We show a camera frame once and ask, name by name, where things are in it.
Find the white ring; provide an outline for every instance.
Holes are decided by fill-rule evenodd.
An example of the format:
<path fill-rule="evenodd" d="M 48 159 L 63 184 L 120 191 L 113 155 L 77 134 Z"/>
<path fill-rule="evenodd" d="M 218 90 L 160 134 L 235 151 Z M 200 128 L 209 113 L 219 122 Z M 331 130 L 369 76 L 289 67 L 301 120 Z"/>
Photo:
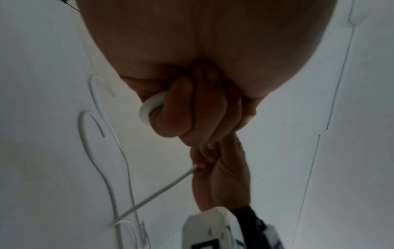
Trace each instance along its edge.
<path fill-rule="evenodd" d="M 163 91 L 158 93 L 149 99 L 147 99 L 141 106 L 138 115 L 140 116 L 140 120 L 147 126 L 150 126 L 151 123 L 149 121 L 150 114 L 156 110 L 158 107 L 164 104 L 165 97 L 167 96 L 168 91 Z"/>

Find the person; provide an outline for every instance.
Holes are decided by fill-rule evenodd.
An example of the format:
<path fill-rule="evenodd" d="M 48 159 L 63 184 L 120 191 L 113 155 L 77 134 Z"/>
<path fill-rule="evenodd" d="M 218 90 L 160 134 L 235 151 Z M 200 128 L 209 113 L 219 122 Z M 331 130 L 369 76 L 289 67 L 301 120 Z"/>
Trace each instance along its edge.
<path fill-rule="evenodd" d="M 210 148 L 192 147 L 190 157 L 199 168 L 192 179 L 199 209 L 227 208 L 240 224 L 246 248 L 270 249 L 262 236 L 267 227 L 250 207 L 250 172 L 237 135 L 232 132 Z"/>
<path fill-rule="evenodd" d="M 319 44 L 336 0 L 77 0 L 97 46 L 163 137 L 204 146 L 239 130 Z"/>

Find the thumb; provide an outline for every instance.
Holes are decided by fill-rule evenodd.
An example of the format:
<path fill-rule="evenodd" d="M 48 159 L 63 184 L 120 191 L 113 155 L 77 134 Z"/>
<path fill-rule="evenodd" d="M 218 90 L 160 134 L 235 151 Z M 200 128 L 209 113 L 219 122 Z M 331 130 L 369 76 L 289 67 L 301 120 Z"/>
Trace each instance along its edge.
<path fill-rule="evenodd" d="M 245 152 L 235 132 L 232 132 L 219 141 L 220 159 L 227 166 L 239 167 L 244 164 Z"/>
<path fill-rule="evenodd" d="M 172 84 L 163 106 L 149 116 L 151 126 L 157 134 L 178 137 L 191 129 L 193 88 L 193 80 L 187 76 L 178 78 Z"/>

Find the skin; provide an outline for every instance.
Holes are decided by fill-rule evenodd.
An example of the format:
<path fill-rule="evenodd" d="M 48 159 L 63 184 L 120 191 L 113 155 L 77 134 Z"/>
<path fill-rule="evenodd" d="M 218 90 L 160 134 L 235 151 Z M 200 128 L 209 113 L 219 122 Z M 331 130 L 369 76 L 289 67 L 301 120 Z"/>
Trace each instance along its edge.
<path fill-rule="evenodd" d="M 170 91 L 150 116 L 153 129 L 201 146 L 242 128 L 303 67 L 336 0 L 77 2 L 98 47 L 142 102 Z"/>
<path fill-rule="evenodd" d="M 193 175 L 194 198 L 201 211 L 214 207 L 235 210 L 250 204 L 250 173 L 235 133 L 212 146 L 192 147 L 190 157 L 200 169 Z"/>

